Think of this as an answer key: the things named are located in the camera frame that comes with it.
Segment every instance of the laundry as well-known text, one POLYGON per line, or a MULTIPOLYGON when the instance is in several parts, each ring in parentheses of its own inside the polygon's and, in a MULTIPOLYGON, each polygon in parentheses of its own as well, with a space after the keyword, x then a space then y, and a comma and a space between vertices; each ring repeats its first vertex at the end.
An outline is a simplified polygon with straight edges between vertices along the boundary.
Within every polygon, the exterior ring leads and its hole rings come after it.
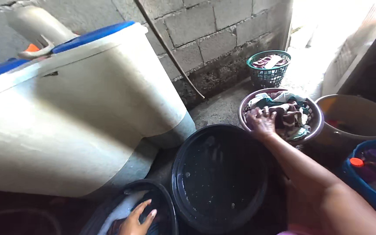
POLYGON ((304 96, 289 91, 259 93, 249 101, 244 111, 265 106, 269 107, 270 113, 277 112, 275 129, 286 141, 297 141, 310 133, 311 127, 307 125, 309 109, 304 96))
POLYGON ((259 69, 272 69, 286 64, 287 61, 278 55, 270 55, 260 58, 252 63, 252 66, 259 69))

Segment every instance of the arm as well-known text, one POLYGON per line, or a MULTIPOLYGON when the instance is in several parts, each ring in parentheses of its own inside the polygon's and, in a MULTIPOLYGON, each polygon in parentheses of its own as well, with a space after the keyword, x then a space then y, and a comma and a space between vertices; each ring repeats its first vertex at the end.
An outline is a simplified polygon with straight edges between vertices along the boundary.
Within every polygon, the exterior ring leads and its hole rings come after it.
POLYGON ((275 116, 256 108, 247 114, 252 136, 274 155, 285 174, 301 190, 322 218, 329 234, 376 234, 376 211, 326 168, 282 140, 275 133, 275 116))

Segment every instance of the orange bottle cap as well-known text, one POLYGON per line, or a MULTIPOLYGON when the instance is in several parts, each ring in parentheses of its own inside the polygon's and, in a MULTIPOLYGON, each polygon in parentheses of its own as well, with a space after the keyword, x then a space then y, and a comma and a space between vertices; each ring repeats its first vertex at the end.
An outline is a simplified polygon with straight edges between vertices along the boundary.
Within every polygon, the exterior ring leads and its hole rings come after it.
POLYGON ((351 159, 349 159, 349 161, 351 162, 351 164, 353 166, 356 166, 356 167, 362 167, 363 166, 363 160, 361 160, 359 158, 351 158, 351 159))

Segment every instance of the black plastic basin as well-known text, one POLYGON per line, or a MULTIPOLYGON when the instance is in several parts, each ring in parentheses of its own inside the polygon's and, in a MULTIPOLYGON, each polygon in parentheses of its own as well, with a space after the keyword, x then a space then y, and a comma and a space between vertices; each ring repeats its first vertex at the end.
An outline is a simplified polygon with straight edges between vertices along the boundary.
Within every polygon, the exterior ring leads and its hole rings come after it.
POLYGON ((267 189, 269 151, 232 125, 217 124, 192 134, 172 167, 176 212, 196 230, 230 232, 248 222, 267 189))

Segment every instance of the clothes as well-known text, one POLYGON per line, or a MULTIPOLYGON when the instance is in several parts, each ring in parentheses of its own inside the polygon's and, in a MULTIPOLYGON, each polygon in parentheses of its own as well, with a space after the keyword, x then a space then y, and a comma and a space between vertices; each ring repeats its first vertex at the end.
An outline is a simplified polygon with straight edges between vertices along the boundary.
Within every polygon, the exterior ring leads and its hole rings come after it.
POLYGON ((304 102, 307 99, 298 93, 292 93, 288 91, 277 92, 276 94, 277 96, 272 99, 272 101, 274 102, 287 103, 290 99, 294 99, 297 102, 304 102))
POLYGON ((311 229, 299 224, 289 224, 288 231, 278 233, 278 235, 325 235, 322 230, 311 229))
POLYGON ((277 112, 275 128, 279 136, 286 141, 297 141, 305 138, 311 128, 307 126, 309 110, 306 98, 294 92, 280 91, 275 93, 259 93, 251 99, 245 109, 269 107, 269 112, 277 112))
POLYGON ((276 67, 280 67, 284 64, 286 64, 287 61, 284 60, 282 57, 278 56, 278 55, 270 55, 270 56, 266 56, 264 58, 260 58, 258 61, 255 61, 252 63, 252 66, 255 67, 255 68, 259 68, 259 69, 272 69, 272 68, 276 68, 276 67), (271 61, 271 59, 275 59, 277 60, 277 63, 272 66, 272 67, 265 67, 269 61, 271 61))

